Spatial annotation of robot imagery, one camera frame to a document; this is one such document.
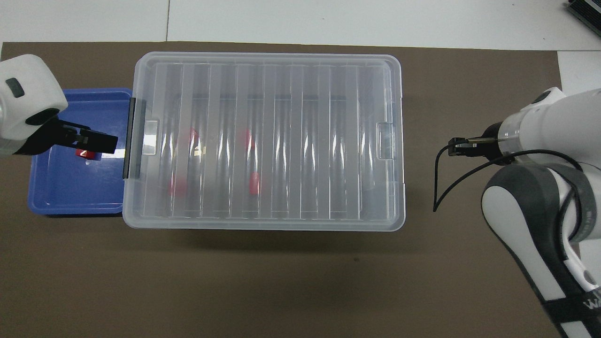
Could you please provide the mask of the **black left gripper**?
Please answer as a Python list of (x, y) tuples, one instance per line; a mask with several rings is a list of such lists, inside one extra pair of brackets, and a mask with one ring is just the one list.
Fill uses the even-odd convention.
[(43, 154), (53, 146), (73, 147), (95, 153), (113, 154), (118, 136), (92, 133), (89, 126), (52, 118), (26, 139), (14, 154)]

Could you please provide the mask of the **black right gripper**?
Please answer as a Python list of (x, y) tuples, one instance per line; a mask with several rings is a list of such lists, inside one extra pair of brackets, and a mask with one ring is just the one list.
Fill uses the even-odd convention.
[(475, 156), (485, 155), (488, 161), (496, 160), (503, 156), (499, 146), (498, 134), (501, 123), (494, 123), (486, 129), (486, 138), (494, 139), (491, 143), (487, 140), (470, 140), (466, 138), (452, 138), (448, 142), (448, 156)]

